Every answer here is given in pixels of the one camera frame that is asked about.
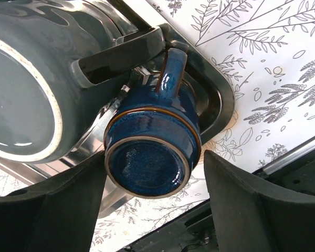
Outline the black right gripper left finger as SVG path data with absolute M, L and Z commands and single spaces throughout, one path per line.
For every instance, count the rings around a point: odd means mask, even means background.
M 0 196 L 0 251 L 89 251 L 107 173 L 104 152 Z

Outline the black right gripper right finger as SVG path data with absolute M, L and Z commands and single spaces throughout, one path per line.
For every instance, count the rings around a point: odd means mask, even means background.
M 315 251 L 315 196 L 278 186 L 204 152 L 219 251 Z

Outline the navy blue mug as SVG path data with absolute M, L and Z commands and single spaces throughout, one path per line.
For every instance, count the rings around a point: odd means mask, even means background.
M 162 69 L 134 87 L 104 133 L 111 181 L 140 198 L 164 198 L 189 181 L 201 156 L 195 94 L 184 82 L 187 54 L 169 49 Z

